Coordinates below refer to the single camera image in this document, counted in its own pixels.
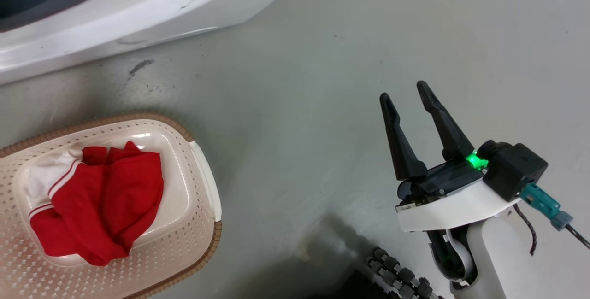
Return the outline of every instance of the basket rim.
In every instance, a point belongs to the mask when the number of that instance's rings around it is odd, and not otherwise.
[[[55,131],[50,131],[48,133],[42,133],[41,135],[37,135],[29,139],[21,140],[15,144],[11,144],[10,146],[6,146],[0,149],[0,158],[5,158],[6,156],[15,154],[16,152],[20,152],[21,150],[25,150],[26,148],[45,143],[46,141],[50,141],[59,137],[63,137],[64,135],[70,135],[71,133],[76,133],[78,131],[83,131],[85,129],[94,129],[95,127],[99,127],[102,125],[120,123],[131,120],[160,121],[173,127],[177,132],[179,132],[181,136],[183,136],[186,142],[190,143],[194,141],[190,132],[183,125],[167,116],[155,112],[132,112],[128,114],[120,114],[115,116],[99,118],[96,120],[86,121],[80,124],[65,127],[63,129],[57,129]],[[147,299],[148,297],[155,295],[156,293],[160,293],[166,290],[167,288],[174,286],[180,281],[185,280],[197,271],[200,271],[209,262],[209,260],[211,260],[213,254],[217,250],[219,241],[221,240],[221,230],[223,228],[223,223],[221,221],[215,221],[214,224],[215,226],[213,228],[213,237],[211,238],[209,247],[195,263],[183,269],[182,271],[177,272],[173,276],[170,276],[165,280],[162,280],[161,282],[153,284],[152,286],[144,288],[143,290],[137,291],[131,295],[127,295],[127,297],[124,297],[123,299]]]

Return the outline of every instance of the cable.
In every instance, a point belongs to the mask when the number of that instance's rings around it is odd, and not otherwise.
[[[571,232],[573,234],[573,236],[575,236],[577,238],[577,240],[579,240],[584,246],[586,246],[588,249],[590,249],[590,242],[588,242],[588,240],[586,240],[586,238],[582,237],[581,234],[578,234],[578,232],[572,228],[571,225],[566,225],[565,228]]]
[[[531,245],[531,251],[529,253],[531,253],[531,257],[533,256],[533,254],[535,254],[535,250],[537,249],[537,232],[535,231],[535,229],[533,228],[533,225],[531,224],[531,222],[529,221],[529,219],[526,218],[526,216],[522,213],[522,211],[520,211],[520,207],[518,207],[518,205],[515,203],[514,205],[512,205],[512,207],[514,207],[514,210],[516,211],[516,213],[518,214],[518,216],[520,218],[522,218],[522,220],[526,223],[526,225],[529,227],[529,230],[531,230],[531,236],[533,236],[533,245]]]

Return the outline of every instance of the red cloth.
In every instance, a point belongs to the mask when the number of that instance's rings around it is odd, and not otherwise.
[[[53,194],[50,208],[31,218],[31,227],[50,256],[78,253],[104,266],[129,255],[133,242],[152,225],[162,200],[160,154],[86,147],[83,163]]]

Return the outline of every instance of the floor stain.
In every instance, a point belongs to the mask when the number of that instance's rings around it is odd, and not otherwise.
[[[129,75],[130,76],[135,76],[135,74],[137,73],[137,71],[145,68],[148,65],[151,65],[155,62],[155,60],[153,59],[146,59],[146,60],[142,60],[141,62],[137,63],[137,65],[135,65],[135,68],[133,68],[131,71],[129,71]]]
[[[160,89],[160,85],[156,85],[156,88],[154,89],[150,89],[149,91],[147,91],[148,94],[151,94],[153,92],[162,92],[162,90]]]

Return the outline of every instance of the laundry basket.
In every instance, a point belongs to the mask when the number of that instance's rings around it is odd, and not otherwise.
[[[30,165],[83,146],[132,141],[159,152],[164,195],[152,226],[130,255],[95,267],[78,255],[45,255],[31,230],[24,187]],[[0,298],[143,299],[199,271],[221,238],[221,203],[205,156],[168,117],[125,114],[38,135],[0,150]]]

